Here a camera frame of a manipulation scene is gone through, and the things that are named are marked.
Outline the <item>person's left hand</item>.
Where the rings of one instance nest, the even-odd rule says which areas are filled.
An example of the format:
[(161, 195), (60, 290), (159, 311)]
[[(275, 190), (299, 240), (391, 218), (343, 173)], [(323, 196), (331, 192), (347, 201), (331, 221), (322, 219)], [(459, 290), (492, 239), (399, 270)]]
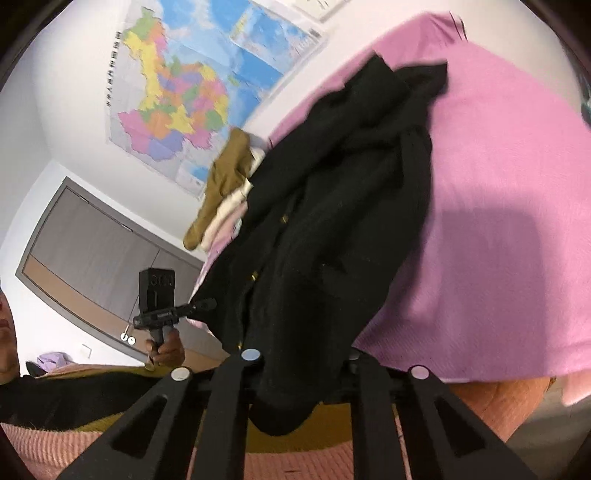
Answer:
[(179, 332), (175, 328), (168, 332), (166, 340), (161, 346), (157, 347), (152, 339), (147, 339), (145, 348), (149, 367), (162, 366), (174, 369), (183, 365), (185, 361), (184, 347)]

